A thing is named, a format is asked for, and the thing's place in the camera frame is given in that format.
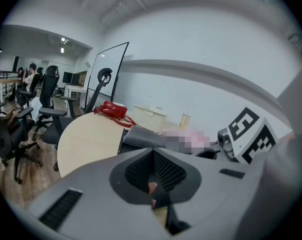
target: red bag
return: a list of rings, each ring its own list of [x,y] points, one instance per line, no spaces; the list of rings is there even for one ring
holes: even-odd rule
[[[115,123],[123,127],[130,128],[131,126],[136,125],[136,123],[129,116],[125,115],[127,112],[127,108],[122,104],[105,101],[103,105],[93,110],[94,114],[97,114],[99,112],[104,113],[110,118],[110,120],[113,120]],[[124,120],[130,124],[120,122],[121,120]]]

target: red strap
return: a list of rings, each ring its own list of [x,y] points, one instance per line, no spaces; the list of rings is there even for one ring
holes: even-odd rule
[[[99,113],[99,112],[102,112],[103,114],[105,114],[103,111],[101,111],[101,109],[99,108],[97,108],[97,109],[94,109],[93,110],[93,113],[96,115],[97,113]],[[136,125],[136,123],[133,121],[133,119],[131,119],[129,116],[124,116],[124,120],[126,121],[126,122],[128,122],[128,123],[130,123],[130,124],[128,124],[128,123],[124,123],[124,122],[121,122],[121,121],[118,121],[118,120],[116,120],[114,117],[110,117],[110,116],[108,116],[109,117],[109,119],[110,120],[112,120],[112,121],[114,121],[115,123],[117,123],[118,125],[121,125],[121,126],[123,126],[123,127],[127,127],[127,128],[130,128],[131,126],[135,126]]]

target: desk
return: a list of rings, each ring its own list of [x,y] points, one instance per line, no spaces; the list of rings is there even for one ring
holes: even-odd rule
[[[88,113],[71,122],[57,150],[61,177],[87,163],[116,156],[123,128],[102,114]]]
[[[4,102],[4,98],[3,98],[3,95],[4,95],[4,92],[3,92],[3,86],[6,85],[6,84],[11,84],[11,83],[15,83],[15,82],[18,82],[19,79],[18,78],[11,78],[11,79],[0,79],[0,96],[1,96],[1,103]]]
[[[65,86],[65,96],[66,97],[71,97],[72,92],[77,92],[77,93],[86,93],[86,89],[80,86],[74,86],[74,85],[66,85]],[[65,109],[67,109],[67,116],[70,117],[71,113],[70,110],[68,109],[68,101],[65,101]]]

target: whiteboard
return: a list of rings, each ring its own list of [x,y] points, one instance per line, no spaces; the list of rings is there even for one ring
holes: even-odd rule
[[[115,92],[115,86],[114,86],[115,79],[118,75],[118,71],[120,69],[128,44],[129,43],[126,42],[97,54],[91,71],[91,76],[89,78],[90,79],[88,84],[89,90],[93,92],[95,91],[97,85],[99,84],[99,81],[97,79],[98,72],[101,69],[108,67],[113,71],[111,80],[106,86],[102,87],[100,93],[105,96],[112,97],[112,94]]]

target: round table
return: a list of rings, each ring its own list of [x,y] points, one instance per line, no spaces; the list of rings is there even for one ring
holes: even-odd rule
[[[103,114],[88,113],[71,122],[57,150],[61,177],[85,164],[116,156],[123,129]]]

